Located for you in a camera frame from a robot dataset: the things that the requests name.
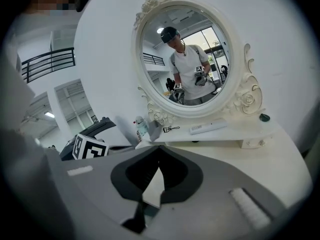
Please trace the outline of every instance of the white pillar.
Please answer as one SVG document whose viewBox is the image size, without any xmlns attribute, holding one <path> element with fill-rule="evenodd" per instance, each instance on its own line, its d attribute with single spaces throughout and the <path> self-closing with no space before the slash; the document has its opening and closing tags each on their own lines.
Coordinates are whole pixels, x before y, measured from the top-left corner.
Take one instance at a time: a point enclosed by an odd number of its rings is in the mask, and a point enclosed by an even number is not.
<svg viewBox="0 0 320 240">
<path fill-rule="evenodd" d="M 65 118 L 65 115 L 60 107 L 56 90 L 54 88 L 49 88 L 47 90 L 47 95 L 48 95 L 52 113 L 54 114 L 54 119 L 56 121 L 56 124 L 58 125 L 65 140 L 66 141 L 71 140 L 74 136 L 71 132 L 70 126 Z"/>
<path fill-rule="evenodd" d="M 80 116 L 78 115 L 78 113 L 77 113 L 77 111 L 75 109 L 74 104 L 72 103 L 72 100 L 70 99 L 70 95 L 69 95 L 69 92 L 68 92 L 67 88 L 65 87 L 65 88 L 63 88 L 63 90 L 64 90 L 64 94 L 65 94 L 66 100 L 69 102 L 69 104 L 70 104 L 70 106 L 71 106 L 71 108 L 72 108 L 72 110 L 73 110 L 73 112 L 75 114 L 75 117 L 78 120 L 82 130 L 86 129 L 85 125 L 82 123 L 82 121 L 80 119 Z"/>
</svg>

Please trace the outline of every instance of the white remote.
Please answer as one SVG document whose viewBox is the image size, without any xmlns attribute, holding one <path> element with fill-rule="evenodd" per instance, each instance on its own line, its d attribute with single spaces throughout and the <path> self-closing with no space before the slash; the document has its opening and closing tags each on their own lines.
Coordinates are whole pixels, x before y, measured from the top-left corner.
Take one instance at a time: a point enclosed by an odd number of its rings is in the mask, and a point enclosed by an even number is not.
<svg viewBox="0 0 320 240">
<path fill-rule="evenodd" d="M 198 125 L 198 126 L 194 126 L 192 128 L 190 128 L 190 134 L 194 135 L 194 134 L 200 134 L 200 133 L 205 133 L 205 132 L 209 132 L 209 131 L 213 131 L 216 129 L 220 129 L 223 127 L 227 126 L 227 121 L 224 119 L 217 119 L 214 120 L 211 123 L 208 124 L 203 124 L 203 125 Z"/>
</svg>

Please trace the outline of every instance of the black knob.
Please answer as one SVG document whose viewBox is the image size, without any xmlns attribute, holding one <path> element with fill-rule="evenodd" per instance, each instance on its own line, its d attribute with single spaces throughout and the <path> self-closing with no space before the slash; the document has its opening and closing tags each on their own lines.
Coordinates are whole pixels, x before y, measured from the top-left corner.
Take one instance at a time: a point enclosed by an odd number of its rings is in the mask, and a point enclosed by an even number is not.
<svg viewBox="0 0 320 240">
<path fill-rule="evenodd" d="M 259 116 L 259 119 L 262 121 L 262 122 L 268 122 L 270 120 L 270 116 L 268 116 L 267 114 L 261 114 Z"/>
</svg>

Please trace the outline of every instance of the ceiling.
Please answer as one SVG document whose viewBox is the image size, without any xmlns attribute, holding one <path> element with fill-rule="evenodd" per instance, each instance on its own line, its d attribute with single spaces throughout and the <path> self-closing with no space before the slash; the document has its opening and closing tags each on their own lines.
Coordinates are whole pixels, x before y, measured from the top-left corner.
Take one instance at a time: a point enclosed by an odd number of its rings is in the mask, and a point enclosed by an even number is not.
<svg viewBox="0 0 320 240">
<path fill-rule="evenodd" d="M 160 34 L 157 33 L 159 28 L 174 27 L 182 37 L 185 37 L 191 31 L 199 31 L 199 28 L 204 29 L 211 24 L 207 17 L 191 9 L 170 9 L 157 15 L 146 26 L 147 29 L 143 40 L 157 48 L 163 43 Z"/>
<path fill-rule="evenodd" d="M 68 92 L 75 111 L 79 115 L 91 109 L 80 81 L 60 88 L 56 90 L 56 94 L 66 121 L 75 118 L 76 114 L 67 100 L 64 89 Z M 47 93 L 44 93 L 32 101 L 21 123 L 21 132 L 40 139 L 56 128 L 58 126 L 56 120 L 45 115 L 46 112 L 52 113 L 52 110 Z"/>
<path fill-rule="evenodd" d="M 77 25 L 69 28 L 58 29 L 52 32 L 51 45 L 53 50 L 59 50 L 74 46 Z"/>
</svg>

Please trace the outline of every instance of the ceiling light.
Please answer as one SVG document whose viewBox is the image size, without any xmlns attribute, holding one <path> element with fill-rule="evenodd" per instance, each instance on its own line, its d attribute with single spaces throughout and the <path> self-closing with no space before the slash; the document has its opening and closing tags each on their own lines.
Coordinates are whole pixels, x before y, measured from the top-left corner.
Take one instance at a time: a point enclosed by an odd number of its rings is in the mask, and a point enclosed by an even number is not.
<svg viewBox="0 0 320 240">
<path fill-rule="evenodd" d="M 164 30 L 163 27 L 158 28 L 158 30 L 156 31 L 158 34 L 160 34 L 162 32 L 162 30 Z"/>
<path fill-rule="evenodd" d="M 47 117 L 51 117 L 51 118 L 55 118 L 55 115 L 50 113 L 50 112 L 46 112 L 44 113 Z"/>
</svg>

